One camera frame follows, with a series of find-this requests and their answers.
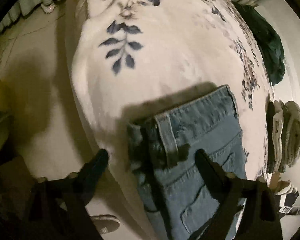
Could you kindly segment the blue denim jeans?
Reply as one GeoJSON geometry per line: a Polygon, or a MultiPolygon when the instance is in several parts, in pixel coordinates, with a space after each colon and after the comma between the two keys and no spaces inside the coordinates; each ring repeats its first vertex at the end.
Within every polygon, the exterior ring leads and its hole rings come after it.
{"type": "Polygon", "coordinates": [[[215,214],[194,156],[204,150],[224,171],[245,178],[237,103],[230,87],[127,125],[131,169],[158,239],[189,239],[215,214]]]}

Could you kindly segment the floral bed sheet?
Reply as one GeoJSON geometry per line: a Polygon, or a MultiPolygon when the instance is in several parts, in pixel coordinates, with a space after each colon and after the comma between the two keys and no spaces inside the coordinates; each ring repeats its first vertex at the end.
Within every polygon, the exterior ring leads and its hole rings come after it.
{"type": "Polygon", "coordinates": [[[68,0],[81,32],[68,45],[76,104],[91,147],[110,153],[129,225],[158,239],[128,168],[130,118],[227,84],[239,108],[248,178],[267,165],[266,105],[273,98],[261,52],[230,0],[68,0]]]}

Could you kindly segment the black white jacket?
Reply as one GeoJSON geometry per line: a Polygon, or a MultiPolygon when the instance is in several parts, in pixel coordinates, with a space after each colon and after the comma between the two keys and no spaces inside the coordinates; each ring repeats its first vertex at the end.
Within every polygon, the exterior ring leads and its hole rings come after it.
{"type": "Polygon", "coordinates": [[[284,216],[300,216],[300,206],[295,205],[298,196],[298,189],[293,185],[287,186],[274,194],[280,219],[284,216]]]}

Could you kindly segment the stack of folded clothes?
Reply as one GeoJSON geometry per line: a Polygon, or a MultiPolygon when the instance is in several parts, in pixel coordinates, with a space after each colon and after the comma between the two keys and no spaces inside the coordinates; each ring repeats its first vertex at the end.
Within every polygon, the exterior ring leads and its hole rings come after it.
{"type": "Polygon", "coordinates": [[[282,101],[275,100],[268,104],[266,113],[268,133],[267,173],[285,172],[287,154],[283,147],[284,111],[282,101]]]}

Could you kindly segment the dark green velvet blanket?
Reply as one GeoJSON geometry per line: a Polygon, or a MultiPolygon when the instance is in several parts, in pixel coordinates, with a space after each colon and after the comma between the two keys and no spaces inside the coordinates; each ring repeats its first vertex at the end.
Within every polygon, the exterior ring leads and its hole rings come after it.
{"type": "Polygon", "coordinates": [[[233,5],[253,33],[262,54],[264,66],[271,85],[277,85],[283,80],[286,70],[283,62],[285,52],[281,38],[266,19],[252,6],[241,5],[236,2],[234,2],[233,5]]]}

